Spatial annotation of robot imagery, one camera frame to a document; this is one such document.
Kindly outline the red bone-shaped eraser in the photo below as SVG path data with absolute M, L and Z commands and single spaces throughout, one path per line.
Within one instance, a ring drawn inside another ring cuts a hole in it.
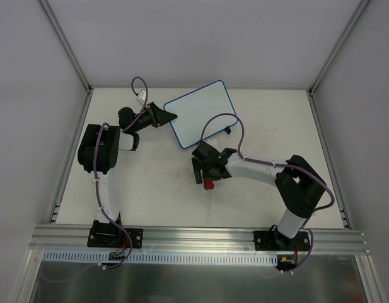
M 204 189 L 205 190 L 212 190 L 212 189 L 214 189 L 214 183 L 212 181 L 205 181 L 204 182 Z

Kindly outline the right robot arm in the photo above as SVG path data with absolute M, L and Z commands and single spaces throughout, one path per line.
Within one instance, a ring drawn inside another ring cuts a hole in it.
M 218 151 L 203 141 L 192 152 L 192 165 L 197 184 L 243 177 L 274 186 L 286 209 L 267 238 L 281 250 L 289 250 L 296 244 L 301 227 L 327 190 L 323 179 L 299 155 L 293 155 L 284 163 L 268 162 L 246 158 L 234 148 Z

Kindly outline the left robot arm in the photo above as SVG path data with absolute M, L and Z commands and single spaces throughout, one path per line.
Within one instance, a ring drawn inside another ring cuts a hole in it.
M 118 112 L 119 124 L 89 124 L 78 149 L 78 163 L 88 173 L 96 198 L 96 217 L 90 228 L 88 247 L 138 248 L 135 229 L 124 229 L 120 206 L 110 193 L 110 174 L 116 166 L 119 151 L 135 151 L 139 146 L 138 132 L 148 126 L 158 128 L 177 119 L 177 115 L 151 102 L 139 113 L 130 107 Z

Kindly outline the blue-framed whiteboard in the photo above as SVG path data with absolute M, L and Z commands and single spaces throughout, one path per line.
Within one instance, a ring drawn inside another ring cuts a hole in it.
M 163 110 L 177 115 L 170 124 L 183 149 L 188 149 L 202 138 L 207 139 L 238 122 L 236 110 L 222 80 L 166 102 Z

